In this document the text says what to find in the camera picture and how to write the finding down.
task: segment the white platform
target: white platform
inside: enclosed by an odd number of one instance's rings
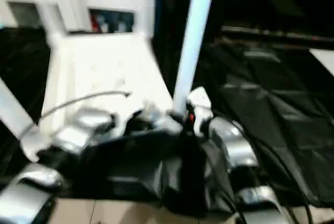
[[[148,41],[139,34],[122,33],[63,38],[51,55],[43,112],[74,98],[110,90],[130,91],[162,111],[172,108]],[[42,121],[41,130],[58,129],[83,104],[112,111],[117,103],[117,97],[104,96],[76,104]]]

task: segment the black surface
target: black surface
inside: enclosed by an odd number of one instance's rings
[[[50,49],[43,30],[0,30],[0,77],[37,123],[41,115]],[[0,125],[0,181],[15,175],[28,162],[17,139]]]
[[[310,203],[334,204],[334,77],[310,52],[207,46],[195,80],[213,108],[241,123],[274,183],[291,192],[286,201],[296,188],[267,146]]]
[[[285,36],[288,32],[308,35],[292,43],[332,49],[334,39],[333,9],[329,0],[212,0],[205,41],[213,41],[221,34],[222,26],[257,29],[260,41],[266,41],[266,30]],[[190,0],[156,0],[155,40],[168,41],[168,48],[182,47]],[[319,41],[329,37],[331,42]]]

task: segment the silver casing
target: silver casing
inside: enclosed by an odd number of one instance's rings
[[[225,152],[229,163],[229,172],[239,166],[257,167],[255,153],[240,132],[240,127],[222,117],[215,117],[209,124],[209,138]],[[236,197],[241,203],[253,205],[264,202],[273,203],[277,209],[244,213],[248,224],[287,224],[285,216],[273,189],[269,186],[245,188],[237,192]]]
[[[33,183],[27,184],[23,179]],[[52,197],[47,189],[63,184],[64,178],[57,171],[37,163],[27,165],[0,194],[0,221],[32,223]]]
[[[90,143],[96,142],[93,136],[95,129],[111,120],[109,112],[93,108],[79,109],[69,122],[53,135],[52,146],[80,155]]]

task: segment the white pole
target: white pole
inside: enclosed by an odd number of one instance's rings
[[[0,78],[0,120],[18,139],[33,120],[21,106],[6,84]],[[23,152],[31,161],[37,161],[36,152],[50,144],[50,139],[43,136],[36,125],[20,141]]]
[[[145,0],[136,0],[136,12],[135,12],[135,21],[134,21],[134,32],[138,33],[141,36],[146,37],[147,36],[147,7]]]
[[[183,115],[192,88],[211,0],[191,0],[174,92],[174,112]]]
[[[43,27],[46,32],[46,38],[51,48],[57,48],[60,40],[66,35],[63,23],[56,14],[57,10],[53,9],[51,4],[45,0],[35,0],[38,13],[40,15]]]

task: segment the cable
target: cable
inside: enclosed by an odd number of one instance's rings
[[[311,214],[311,210],[309,208],[306,195],[304,194],[304,192],[299,187],[299,185],[298,185],[296,179],[294,178],[293,174],[290,172],[288,167],[285,165],[285,163],[283,162],[281,157],[279,157],[279,155],[274,151],[274,149],[271,146],[269,146],[266,142],[264,142],[263,140],[256,138],[255,136],[251,135],[250,133],[246,133],[246,131],[244,129],[241,129],[241,127],[239,125],[235,124],[235,122],[232,119],[230,119],[227,115],[225,115],[225,114],[223,114],[223,113],[221,113],[217,110],[214,110],[214,109],[211,109],[211,111],[218,116],[224,117],[227,121],[229,121],[231,124],[233,124],[241,133],[245,134],[246,139],[255,140],[252,143],[253,143],[253,145],[257,146],[258,149],[259,149],[259,147],[258,147],[257,142],[260,142],[276,157],[276,159],[280,162],[280,164],[284,168],[285,172],[288,174],[288,177],[291,180],[291,182],[293,182],[293,184],[295,185],[300,197],[302,198],[302,201],[304,202],[304,207],[305,207],[306,215],[307,215],[307,218],[308,218],[308,223],[309,224],[314,224],[312,214]]]
[[[88,99],[92,99],[95,97],[99,97],[99,96],[106,96],[106,95],[124,95],[124,96],[129,96],[130,93],[126,93],[123,91],[105,91],[105,92],[97,92],[97,93],[91,93],[90,95],[86,95],[74,100],[69,100],[64,102],[63,104],[60,104],[54,108],[51,108],[50,110],[48,110],[46,113],[44,113],[39,120],[42,120],[48,116],[50,116],[51,114],[55,113],[56,111],[58,111],[59,109],[65,108],[69,105],[72,105],[74,103],[80,102],[80,101],[84,101],[84,100],[88,100]],[[22,139],[33,127],[35,126],[35,123],[31,123],[30,125],[26,126],[25,129],[22,131],[22,133],[19,135],[18,139]]]

